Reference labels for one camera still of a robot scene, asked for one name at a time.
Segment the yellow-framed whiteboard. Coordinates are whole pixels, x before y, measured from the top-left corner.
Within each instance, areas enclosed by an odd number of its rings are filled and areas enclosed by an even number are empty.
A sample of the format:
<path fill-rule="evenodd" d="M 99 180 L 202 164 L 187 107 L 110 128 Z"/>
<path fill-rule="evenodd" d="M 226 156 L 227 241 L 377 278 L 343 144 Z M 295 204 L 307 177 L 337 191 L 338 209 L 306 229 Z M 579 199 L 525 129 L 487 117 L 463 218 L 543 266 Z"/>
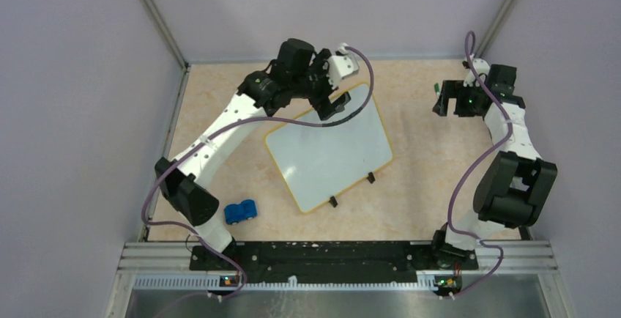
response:
<path fill-rule="evenodd" d="M 368 97 L 369 84 L 350 89 L 351 101 L 336 121 L 362 111 L 336 127 L 308 127 L 319 123 L 314 110 L 297 117 L 299 125 L 283 124 L 264 137 L 266 148 L 284 179 L 300 212 L 314 211 L 374 175 L 393 160 L 393 149 L 374 99 Z"/>

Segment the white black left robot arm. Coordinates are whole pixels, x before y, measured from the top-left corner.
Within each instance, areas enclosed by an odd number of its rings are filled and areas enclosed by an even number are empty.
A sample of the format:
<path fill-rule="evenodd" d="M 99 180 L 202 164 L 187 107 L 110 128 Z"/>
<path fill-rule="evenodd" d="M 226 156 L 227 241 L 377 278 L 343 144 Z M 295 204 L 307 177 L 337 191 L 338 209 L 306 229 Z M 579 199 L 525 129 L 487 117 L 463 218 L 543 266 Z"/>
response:
<path fill-rule="evenodd" d="M 344 110 L 350 96 L 330 96 L 342 80 L 360 66 L 350 47 L 335 51 L 315 48 L 289 38 L 263 70 L 249 73 L 215 121 L 183 152 L 155 165 L 155 191 L 185 219 L 185 225 L 208 246 L 207 260 L 217 269 L 234 262 L 233 237 L 227 230 L 220 202 L 208 190 L 217 170 L 262 123 L 275 122 L 278 110 L 294 99 L 307 100 L 319 116 L 317 127 L 329 127 L 331 117 Z"/>

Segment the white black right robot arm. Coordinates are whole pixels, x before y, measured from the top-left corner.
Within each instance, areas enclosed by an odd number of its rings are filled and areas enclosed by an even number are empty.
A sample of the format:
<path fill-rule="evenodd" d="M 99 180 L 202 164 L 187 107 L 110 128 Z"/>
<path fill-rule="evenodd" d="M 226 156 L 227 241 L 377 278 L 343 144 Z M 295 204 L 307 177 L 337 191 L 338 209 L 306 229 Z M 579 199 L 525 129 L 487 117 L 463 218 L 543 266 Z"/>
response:
<path fill-rule="evenodd" d="M 456 116 L 482 117 L 495 148 L 494 159 L 475 189 L 472 210 L 435 232 L 429 257 L 439 268 L 472 255 L 479 239 L 532 226 L 558 173 L 556 164 L 541 157 L 529 136 L 525 102 L 514 93 L 517 69 L 483 59 L 463 66 L 468 71 L 465 79 L 443 81 L 432 111 L 446 116 L 448 102 L 454 99 Z"/>

